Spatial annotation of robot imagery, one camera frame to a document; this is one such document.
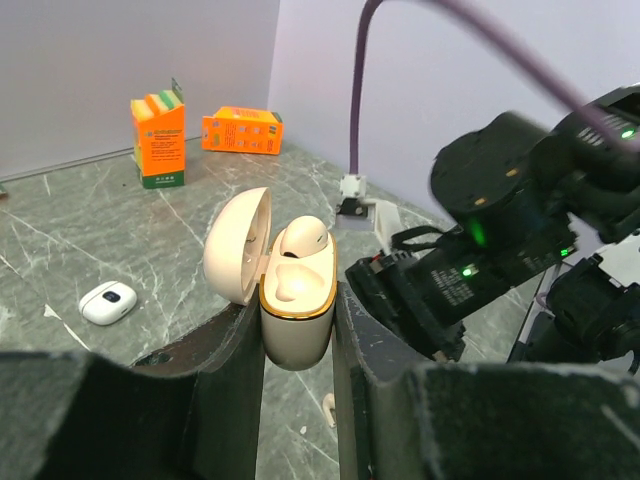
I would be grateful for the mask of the orange sponge box back middle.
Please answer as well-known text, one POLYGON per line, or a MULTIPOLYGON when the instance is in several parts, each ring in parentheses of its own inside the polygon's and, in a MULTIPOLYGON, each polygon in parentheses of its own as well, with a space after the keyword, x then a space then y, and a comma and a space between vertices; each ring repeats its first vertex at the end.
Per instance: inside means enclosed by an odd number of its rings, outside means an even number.
POLYGON ((175 78, 171 88, 132 99, 134 160, 145 189, 185 185, 185 105, 175 78))

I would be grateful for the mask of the beige earbud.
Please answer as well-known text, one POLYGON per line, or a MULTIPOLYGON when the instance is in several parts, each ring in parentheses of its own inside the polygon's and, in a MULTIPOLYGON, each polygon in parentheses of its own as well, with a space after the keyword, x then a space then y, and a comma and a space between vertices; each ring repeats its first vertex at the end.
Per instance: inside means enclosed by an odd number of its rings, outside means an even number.
POLYGON ((328 244, 329 232, 322 220, 305 215, 292 220, 284 230, 280 254, 304 258, 323 250, 328 244))
POLYGON ((335 396, 333 392, 327 393, 322 400, 321 404, 322 412, 325 418, 325 421, 329 428, 334 429, 336 427, 336 417, 335 417, 335 396))

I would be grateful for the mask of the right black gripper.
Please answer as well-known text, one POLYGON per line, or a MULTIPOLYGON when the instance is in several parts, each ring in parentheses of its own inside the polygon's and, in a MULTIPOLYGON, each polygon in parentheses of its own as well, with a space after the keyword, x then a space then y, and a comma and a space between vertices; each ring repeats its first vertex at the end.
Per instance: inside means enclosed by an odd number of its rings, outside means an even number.
POLYGON ((565 227, 545 228, 524 243, 483 249, 462 228, 439 231, 418 257, 408 241, 432 226, 396 235, 391 253, 356 261, 346 278, 360 303, 411 348, 433 358, 457 360, 464 350, 463 319, 561 262, 575 249, 565 227))

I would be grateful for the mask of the orange sponge box back right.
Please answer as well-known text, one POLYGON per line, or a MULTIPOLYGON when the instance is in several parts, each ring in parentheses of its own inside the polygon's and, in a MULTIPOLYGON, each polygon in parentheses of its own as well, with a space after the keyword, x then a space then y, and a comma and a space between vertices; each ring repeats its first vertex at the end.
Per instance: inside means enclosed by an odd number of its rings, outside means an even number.
POLYGON ((223 106, 202 118, 203 150, 278 155, 284 133, 282 117, 275 111, 223 106))

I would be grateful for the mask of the white earbud charging case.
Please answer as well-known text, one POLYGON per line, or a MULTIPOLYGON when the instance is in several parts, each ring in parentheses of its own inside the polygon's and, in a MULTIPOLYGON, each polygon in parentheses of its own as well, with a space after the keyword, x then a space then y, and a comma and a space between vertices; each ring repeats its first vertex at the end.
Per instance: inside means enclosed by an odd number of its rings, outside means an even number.
POLYGON ((87 321, 108 326, 127 315, 137 300, 137 294, 130 286, 120 281, 108 281, 86 293, 78 303, 78 310, 87 321))

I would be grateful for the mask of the beige earbud charging case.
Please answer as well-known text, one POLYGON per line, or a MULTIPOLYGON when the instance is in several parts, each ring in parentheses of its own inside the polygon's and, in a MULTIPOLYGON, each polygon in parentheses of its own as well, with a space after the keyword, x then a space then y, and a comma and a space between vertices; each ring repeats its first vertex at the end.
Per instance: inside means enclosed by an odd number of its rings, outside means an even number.
POLYGON ((267 356, 284 370, 302 371, 318 364, 329 344, 337 243, 326 226, 323 250, 304 258, 283 256, 279 247, 287 226, 271 233, 269 188, 243 191, 215 219, 204 244, 203 268, 214 292, 229 302, 248 305, 253 295, 259 297, 267 356))

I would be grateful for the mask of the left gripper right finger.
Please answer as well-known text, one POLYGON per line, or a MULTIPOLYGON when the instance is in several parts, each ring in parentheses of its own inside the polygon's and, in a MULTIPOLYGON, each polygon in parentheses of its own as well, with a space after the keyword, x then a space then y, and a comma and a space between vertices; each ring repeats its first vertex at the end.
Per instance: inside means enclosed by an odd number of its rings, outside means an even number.
POLYGON ((593 365, 434 363, 340 285, 344 479, 635 479, 639 384, 593 365))

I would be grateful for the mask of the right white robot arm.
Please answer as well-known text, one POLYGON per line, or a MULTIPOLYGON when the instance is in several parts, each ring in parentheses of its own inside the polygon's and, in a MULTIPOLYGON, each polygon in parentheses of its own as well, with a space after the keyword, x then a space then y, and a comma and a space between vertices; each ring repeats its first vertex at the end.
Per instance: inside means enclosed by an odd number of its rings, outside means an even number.
POLYGON ((616 243, 639 225, 639 163, 576 114, 545 131, 505 112, 436 156, 431 192, 454 219, 396 233, 387 254, 348 268, 367 311, 414 350, 456 361, 463 320, 560 263, 578 217, 616 243))

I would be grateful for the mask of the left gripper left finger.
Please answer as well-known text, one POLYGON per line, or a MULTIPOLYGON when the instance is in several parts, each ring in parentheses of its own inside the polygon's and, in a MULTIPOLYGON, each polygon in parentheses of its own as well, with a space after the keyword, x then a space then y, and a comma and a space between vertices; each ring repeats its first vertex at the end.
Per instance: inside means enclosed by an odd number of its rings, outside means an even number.
POLYGON ((131 366, 1 356, 5 479, 251 479, 265 353, 257 299, 131 366))

